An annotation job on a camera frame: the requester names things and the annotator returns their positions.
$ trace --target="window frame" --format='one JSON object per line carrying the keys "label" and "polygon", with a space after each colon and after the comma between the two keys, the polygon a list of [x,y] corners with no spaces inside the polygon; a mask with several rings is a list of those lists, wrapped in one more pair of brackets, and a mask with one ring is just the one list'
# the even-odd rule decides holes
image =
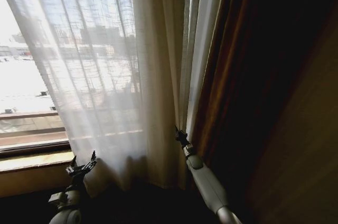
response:
{"label": "window frame", "polygon": [[[39,111],[39,112],[31,112],[31,113],[12,113],[12,114],[1,114],[0,120],[10,120],[10,119],[20,119],[20,118],[33,118],[33,117],[46,117],[46,116],[57,116],[59,115],[57,111]],[[48,134],[55,132],[65,132],[64,127],[59,128],[48,128],[48,129],[40,129],[40,130],[27,130],[22,132],[12,132],[12,133],[4,133],[0,135],[1,138],[15,138],[21,136],[32,136],[36,134]],[[36,153],[47,153],[47,152],[55,152],[61,150],[70,150],[70,144],[68,139],[60,139],[53,141],[39,141],[30,142],[25,146],[22,144],[10,145],[6,147],[6,145],[0,147],[0,158],[4,157],[12,157],[19,155],[29,155]]]}

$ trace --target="curtain fold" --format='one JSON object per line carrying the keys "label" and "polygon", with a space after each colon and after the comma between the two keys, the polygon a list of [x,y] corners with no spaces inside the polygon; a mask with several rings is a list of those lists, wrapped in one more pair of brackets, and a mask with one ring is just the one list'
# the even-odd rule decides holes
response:
{"label": "curtain fold", "polygon": [[182,183],[200,0],[7,0],[95,195]]}
{"label": "curtain fold", "polygon": [[[312,62],[313,44],[319,30],[328,26],[326,19],[333,5],[336,0],[221,2],[192,143],[225,187],[233,211],[244,223],[307,222],[303,214],[294,214],[295,210],[305,213],[316,207],[318,195],[303,187],[318,173],[311,161],[304,160],[313,160],[319,152],[304,157],[302,151],[308,141],[304,135],[321,128],[315,127],[316,119],[311,120],[311,127],[304,123],[307,118],[304,120],[299,106],[317,97],[295,91],[295,87]],[[330,34],[322,37],[331,37],[327,43],[334,39]],[[321,58],[332,54],[327,51]],[[324,63],[314,65],[318,69]],[[320,72],[324,76],[328,71]],[[307,82],[323,86],[311,77],[320,78],[312,74]],[[290,95],[297,96],[298,103],[276,124],[285,114]],[[322,106],[308,106],[303,110],[311,117],[309,109],[323,110]],[[299,170],[294,168],[296,162],[301,163]],[[333,198],[321,197],[323,201]]]}
{"label": "curtain fold", "polygon": [[199,17],[196,23],[194,40],[194,55],[191,63],[189,106],[186,114],[186,132],[189,141],[193,139],[192,130],[221,1],[222,0],[200,0]]}

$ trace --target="dark drape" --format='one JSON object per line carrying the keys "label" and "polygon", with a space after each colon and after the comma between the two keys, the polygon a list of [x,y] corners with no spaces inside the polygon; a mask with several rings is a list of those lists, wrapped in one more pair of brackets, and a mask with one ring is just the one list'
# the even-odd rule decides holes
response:
{"label": "dark drape", "polygon": [[335,3],[222,0],[192,139],[246,223],[250,179]]}

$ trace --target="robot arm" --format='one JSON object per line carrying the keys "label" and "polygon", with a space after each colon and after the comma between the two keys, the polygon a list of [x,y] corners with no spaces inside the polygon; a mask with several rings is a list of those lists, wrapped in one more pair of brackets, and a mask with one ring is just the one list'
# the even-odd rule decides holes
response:
{"label": "robot arm", "polygon": [[51,195],[49,203],[58,207],[58,213],[50,221],[50,224],[81,224],[80,206],[83,197],[87,195],[83,178],[96,164],[95,151],[90,162],[86,165],[77,166],[76,156],[66,168],[68,175],[72,177],[72,184],[64,192]]}
{"label": "robot arm", "polygon": [[186,137],[187,134],[176,129],[176,139],[182,144],[186,164],[206,206],[219,217],[221,223],[241,223],[227,207],[227,194],[224,187],[213,172],[203,163],[202,159],[196,155],[192,144],[186,140]]}

